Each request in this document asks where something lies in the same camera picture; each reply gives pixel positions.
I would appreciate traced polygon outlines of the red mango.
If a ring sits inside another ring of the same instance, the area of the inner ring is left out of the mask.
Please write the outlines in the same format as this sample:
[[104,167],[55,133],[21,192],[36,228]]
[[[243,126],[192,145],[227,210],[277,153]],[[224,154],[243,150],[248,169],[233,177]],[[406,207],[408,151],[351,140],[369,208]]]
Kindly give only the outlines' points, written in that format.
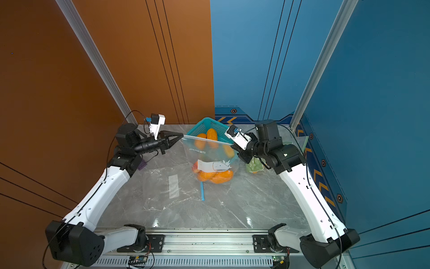
[[200,170],[198,169],[198,162],[196,161],[193,166],[191,167],[193,173],[198,174],[200,172]]

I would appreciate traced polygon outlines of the slim yellow mango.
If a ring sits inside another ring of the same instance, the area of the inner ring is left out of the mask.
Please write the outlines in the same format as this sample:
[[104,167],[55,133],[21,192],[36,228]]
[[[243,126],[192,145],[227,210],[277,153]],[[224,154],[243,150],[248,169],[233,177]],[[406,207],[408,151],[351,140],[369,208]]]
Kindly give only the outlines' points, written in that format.
[[235,150],[230,145],[223,145],[223,149],[228,158],[231,159],[235,156]]

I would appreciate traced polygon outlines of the clear green-zip bag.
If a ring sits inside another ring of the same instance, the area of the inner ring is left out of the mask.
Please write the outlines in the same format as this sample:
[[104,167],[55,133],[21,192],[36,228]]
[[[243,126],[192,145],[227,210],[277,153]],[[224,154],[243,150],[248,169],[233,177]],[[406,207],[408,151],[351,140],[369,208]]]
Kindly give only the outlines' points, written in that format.
[[284,145],[281,137],[262,140],[253,136],[245,151],[262,161],[267,169],[273,169],[277,175],[284,171],[291,172],[297,165],[306,164],[300,149],[293,144]]

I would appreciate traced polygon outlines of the smooth orange basket mango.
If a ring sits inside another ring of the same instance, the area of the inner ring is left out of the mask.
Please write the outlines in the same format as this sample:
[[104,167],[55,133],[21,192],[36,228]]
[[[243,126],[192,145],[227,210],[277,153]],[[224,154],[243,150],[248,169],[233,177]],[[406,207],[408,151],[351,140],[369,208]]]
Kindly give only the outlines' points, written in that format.
[[204,150],[205,146],[206,146],[206,141],[205,139],[207,138],[207,135],[205,133],[200,133],[197,135],[199,139],[194,141],[194,145],[197,149],[199,150]]

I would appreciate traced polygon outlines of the purple block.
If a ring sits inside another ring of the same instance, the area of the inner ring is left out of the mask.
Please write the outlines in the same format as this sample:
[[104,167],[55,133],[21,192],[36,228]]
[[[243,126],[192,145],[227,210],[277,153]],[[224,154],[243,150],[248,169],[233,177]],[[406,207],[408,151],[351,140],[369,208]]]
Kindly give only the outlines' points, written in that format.
[[138,166],[138,170],[142,170],[143,168],[145,168],[147,166],[147,161],[142,160],[141,163]]

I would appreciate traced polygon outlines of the clear blue-zip bag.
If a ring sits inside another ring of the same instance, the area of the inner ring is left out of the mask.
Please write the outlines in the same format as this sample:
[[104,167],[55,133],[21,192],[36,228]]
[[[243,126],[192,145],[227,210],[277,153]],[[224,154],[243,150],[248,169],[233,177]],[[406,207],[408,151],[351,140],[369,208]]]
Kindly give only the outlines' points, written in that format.
[[240,163],[239,157],[237,156],[237,153],[235,151],[235,156],[230,159],[226,156],[223,149],[223,145],[230,145],[230,144],[217,141],[218,148],[212,149],[208,144],[210,140],[205,139],[206,146],[204,150],[199,150],[194,145],[194,141],[197,139],[200,140],[200,138],[198,138],[197,136],[188,136],[188,135],[185,135],[181,139],[190,167],[192,167],[193,164],[197,161],[198,169],[200,171],[203,171],[206,173],[211,173],[211,172],[220,173],[227,170],[231,170],[234,172],[234,176],[236,176],[236,172],[239,168],[239,163]]

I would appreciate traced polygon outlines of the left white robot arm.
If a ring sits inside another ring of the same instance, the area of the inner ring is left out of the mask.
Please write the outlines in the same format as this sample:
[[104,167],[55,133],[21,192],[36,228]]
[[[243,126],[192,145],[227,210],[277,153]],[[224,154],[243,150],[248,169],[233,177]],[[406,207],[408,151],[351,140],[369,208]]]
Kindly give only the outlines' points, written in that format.
[[103,254],[124,248],[132,252],[150,250],[144,226],[127,224],[107,233],[97,233],[97,224],[116,193],[138,170],[146,153],[165,154],[183,138],[179,132],[160,131],[158,136],[146,135],[133,124],[119,128],[108,152],[102,176],[61,221],[52,221],[46,228],[48,245],[44,251],[62,262],[92,266]]

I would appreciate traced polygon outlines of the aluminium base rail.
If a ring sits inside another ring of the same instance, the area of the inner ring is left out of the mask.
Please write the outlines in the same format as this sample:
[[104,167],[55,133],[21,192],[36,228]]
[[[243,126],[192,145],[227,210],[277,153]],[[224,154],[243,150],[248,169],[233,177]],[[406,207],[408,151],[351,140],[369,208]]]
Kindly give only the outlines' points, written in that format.
[[146,230],[125,226],[91,232],[68,225],[56,236],[53,257],[66,269],[118,267],[244,267],[288,269],[294,258],[312,267],[330,261],[340,267],[353,244],[351,230],[329,225],[327,231],[295,231],[285,225],[270,230]]

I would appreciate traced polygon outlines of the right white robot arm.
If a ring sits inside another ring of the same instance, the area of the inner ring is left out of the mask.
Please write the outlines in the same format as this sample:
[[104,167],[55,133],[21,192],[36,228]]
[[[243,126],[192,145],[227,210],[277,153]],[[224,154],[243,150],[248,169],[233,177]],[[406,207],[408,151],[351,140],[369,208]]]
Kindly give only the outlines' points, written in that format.
[[271,148],[268,142],[249,141],[232,148],[246,163],[253,157],[265,160],[289,187],[310,225],[310,234],[301,236],[299,245],[314,268],[322,267],[359,242],[357,231],[348,229],[329,207],[311,178],[303,153],[295,145],[275,143]]

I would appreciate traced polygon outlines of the yellow top mango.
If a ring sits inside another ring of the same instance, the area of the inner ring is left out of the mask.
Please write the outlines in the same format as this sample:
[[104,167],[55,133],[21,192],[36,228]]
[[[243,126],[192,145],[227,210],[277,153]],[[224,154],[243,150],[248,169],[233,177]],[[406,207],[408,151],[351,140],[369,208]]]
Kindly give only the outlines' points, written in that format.
[[218,148],[218,142],[217,142],[218,141],[218,134],[217,134],[217,131],[215,129],[210,128],[207,131],[207,139],[210,140],[210,142],[208,144],[212,149]]

